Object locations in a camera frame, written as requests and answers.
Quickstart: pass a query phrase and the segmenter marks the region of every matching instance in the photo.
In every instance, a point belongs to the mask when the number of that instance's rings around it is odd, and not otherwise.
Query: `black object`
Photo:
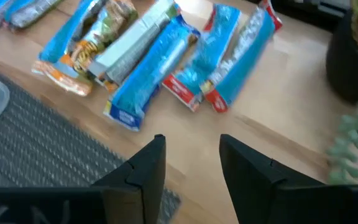
[[[260,2],[260,0],[248,1],[255,4]],[[295,2],[294,0],[271,0],[271,2],[275,11],[330,32],[334,32],[343,14],[346,12],[346,9],[325,2],[312,4],[312,2],[315,2],[313,0],[304,0],[302,3]]]
[[[165,180],[165,137],[90,187],[0,188],[0,223],[156,223]]]
[[[324,185],[226,134],[219,153],[239,223],[358,224],[358,185]]]
[[[350,103],[358,102],[358,46],[352,37],[349,11],[329,43],[326,57],[328,83],[335,93]]]

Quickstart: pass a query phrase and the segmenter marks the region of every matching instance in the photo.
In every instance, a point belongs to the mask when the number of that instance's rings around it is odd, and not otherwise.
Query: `wooden table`
[[[135,154],[154,134],[166,135],[166,184],[183,202],[174,223],[237,222],[219,161],[222,133],[324,181],[328,171],[324,151],[332,143],[340,115],[353,110],[326,84],[324,59],[330,33],[281,15],[283,28],[268,44],[228,113],[217,114],[207,103],[192,113],[163,90],[153,100],[141,132],[133,133],[102,114],[108,97],[103,88],[81,98],[30,72],[37,54],[73,14],[78,1],[63,1],[23,33],[0,29],[0,72],[125,157]],[[141,13],[154,2],[132,1]],[[216,2],[236,6],[248,15],[255,8],[240,0]],[[206,0],[178,3],[185,19],[196,27],[204,24],[212,10]]]

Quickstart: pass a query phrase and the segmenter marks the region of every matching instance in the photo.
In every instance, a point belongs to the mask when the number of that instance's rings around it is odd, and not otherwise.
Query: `wooden surface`
[[[135,154],[154,134],[166,135],[166,183],[183,202],[174,223],[237,222],[219,160],[222,133],[324,181],[328,171],[324,151],[336,134],[340,115],[353,111],[330,92],[324,78],[330,33],[281,15],[283,28],[268,44],[228,113],[217,114],[207,103],[192,113],[162,90],[141,132],[133,133],[103,116],[108,97],[103,88],[81,98],[30,72],[37,54],[73,14],[78,1],[65,0],[20,34],[0,29],[0,72],[125,157]],[[132,1],[141,13],[154,2]],[[245,15],[255,8],[240,0],[216,2],[236,6]],[[199,28],[212,10],[206,0],[178,3],[185,19]]]

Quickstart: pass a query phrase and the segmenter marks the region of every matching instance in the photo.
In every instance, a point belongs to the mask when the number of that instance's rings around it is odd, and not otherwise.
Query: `black pot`
[[[352,12],[339,23],[326,57],[328,83],[343,100],[358,102],[358,46],[352,37]]]

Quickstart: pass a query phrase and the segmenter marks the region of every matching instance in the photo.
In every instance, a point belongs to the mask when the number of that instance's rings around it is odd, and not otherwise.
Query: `textured mat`
[[[11,99],[0,115],[0,187],[88,186],[124,159],[0,75]],[[159,223],[180,204],[164,190]]]

